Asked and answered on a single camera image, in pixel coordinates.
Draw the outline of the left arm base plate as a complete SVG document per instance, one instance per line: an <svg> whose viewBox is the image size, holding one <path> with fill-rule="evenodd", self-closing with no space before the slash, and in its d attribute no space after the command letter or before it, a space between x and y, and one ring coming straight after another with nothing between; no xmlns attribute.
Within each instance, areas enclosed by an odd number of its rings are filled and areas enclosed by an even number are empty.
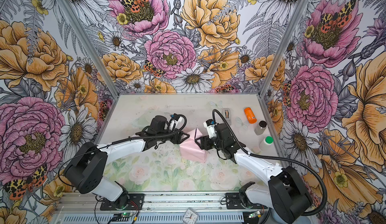
<svg viewBox="0 0 386 224"><path fill-rule="evenodd" d="M100 210L101 211L140 211L144 204L145 194L123 193L116 201L110 201L103 198Z"/></svg>

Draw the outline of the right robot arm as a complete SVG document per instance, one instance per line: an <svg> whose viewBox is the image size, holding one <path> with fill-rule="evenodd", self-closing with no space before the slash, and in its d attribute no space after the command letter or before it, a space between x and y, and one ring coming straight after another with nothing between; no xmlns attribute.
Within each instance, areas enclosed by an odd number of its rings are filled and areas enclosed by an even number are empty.
<svg viewBox="0 0 386 224"><path fill-rule="evenodd" d="M313 200L294 168L284 168L253 156L246 145L237 143L233 137L221 140L219 137L201 136L196 137L195 142L201 149L221 151L228 160L246 168L264 182L260 185L250 181L239 189L240 207L269 207L273 210L274 219L281 224L309 222L305 212L312 206Z"/></svg>

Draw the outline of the purple wrapping paper sheet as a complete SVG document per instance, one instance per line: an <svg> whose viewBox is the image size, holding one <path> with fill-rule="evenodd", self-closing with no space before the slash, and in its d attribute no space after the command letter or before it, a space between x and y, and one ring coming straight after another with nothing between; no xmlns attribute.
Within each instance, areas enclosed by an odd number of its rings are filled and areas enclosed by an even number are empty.
<svg viewBox="0 0 386 224"><path fill-rule="evenodd" d="M200 148L195 142L196 138L200 138L203 134L198 128L188 132L190 137L180 144L180 153L183 159L205 163L207 160L207 151Z"/></svg>

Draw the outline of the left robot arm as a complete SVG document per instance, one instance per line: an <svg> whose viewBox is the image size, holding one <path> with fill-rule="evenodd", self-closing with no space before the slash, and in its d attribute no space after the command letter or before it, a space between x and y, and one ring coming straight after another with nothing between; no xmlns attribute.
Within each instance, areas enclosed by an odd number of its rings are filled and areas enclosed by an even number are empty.
<svg viewBox="0 0 386 224"><path fill-rule="evenodd" d="M105 167L117 159L156 148L167 141L178 145L189 137L181 130L170 133L141 131L108 144L87 143L69 161L63 173L79 193L99 195L108 200L113 208L123 210L130 201L128 192L122 185L104 176Z"/></svg>

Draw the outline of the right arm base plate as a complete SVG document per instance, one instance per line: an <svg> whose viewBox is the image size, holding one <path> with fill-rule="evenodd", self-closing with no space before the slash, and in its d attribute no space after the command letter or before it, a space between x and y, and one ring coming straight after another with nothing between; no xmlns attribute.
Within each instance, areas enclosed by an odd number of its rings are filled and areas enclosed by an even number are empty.
<svg viewBox="0 0 386 224"><path fill-rule="evenodd" d="M225 193L225 202L228 210L267 209L264 205L252 203L246 194L240 192Z"/></svg>

